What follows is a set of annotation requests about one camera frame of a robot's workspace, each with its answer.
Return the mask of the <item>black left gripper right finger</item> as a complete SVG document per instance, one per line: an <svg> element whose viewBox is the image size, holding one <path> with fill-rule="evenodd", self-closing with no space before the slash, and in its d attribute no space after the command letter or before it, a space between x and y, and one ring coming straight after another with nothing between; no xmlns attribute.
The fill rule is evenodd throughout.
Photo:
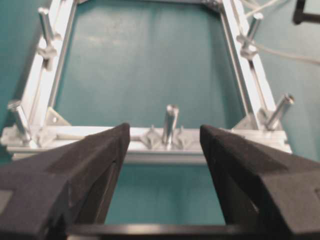
<svg viewBox="0 0 320 240"><path fill-rule="evenodd" d="M320 237L320 164L210 125L200 144L227 224L254 240Z"/></svg>

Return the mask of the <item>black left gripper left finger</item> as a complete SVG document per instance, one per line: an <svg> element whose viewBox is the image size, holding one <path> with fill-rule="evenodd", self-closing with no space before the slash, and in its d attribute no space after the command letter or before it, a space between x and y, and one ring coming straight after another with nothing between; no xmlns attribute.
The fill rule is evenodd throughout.
<svg viewBox="0 0 320 240"><path fill-rule="evenodd" d="M130 125L0 168L0 237L45 240L72 224L105 222L130 143Z"/></svg>

